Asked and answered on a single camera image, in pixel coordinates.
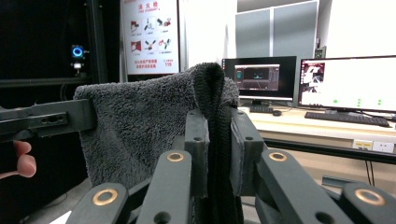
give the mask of white wall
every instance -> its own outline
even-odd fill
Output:
[[[236,0],[184,0],[187,67],[234,58]]]
[[[396,1],[332,0],[326,57],[396,54]]]
[[[317,38],[320,38],[320,47],[324,47],[327,46],[332,0],[320,0],[319,3],[320,12],[318,17]]]

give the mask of desk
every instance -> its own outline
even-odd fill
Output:
[[[383,128],[375,125],[305,119],[304,114],[307,110],[298,108],[274,106],[274,109],[281,110],[282,116],[248,114],[264,141],[268,138],[331,147],[352,147],[354,139],[396,144],[394,122],[390,122],[390,128]],[[288,152],[319,184],[324,175],[368,183],[365,161],[293,150]],[[396,165],[373,162],[373,167],[375,186],[395,196]]]

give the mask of computer monitor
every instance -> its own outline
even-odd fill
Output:
[[[239,89],[240,99],[253,104],[292,102],[296,56],[223,59],[222,68]]]
[[[396,55],[302,59],[298,106],[396,113]]]

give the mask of ceiling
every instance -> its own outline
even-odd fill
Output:
[[[306,2],[310,0],[237,0],[238,6],[237,11],[250,11],[255,9],[267,8],[267,7],[279,7],[283,5]],[[323,10],[327,5],[326,3],[332,0],[319,0],[319,10],[318,13]]]

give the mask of mouse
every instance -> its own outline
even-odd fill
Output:
[[[280,110],[274,110],[274,111],[273,111],[273,116],[279,117],[279,116],[281,116],[281,115],[282,115],[282,111],[280,111]]]

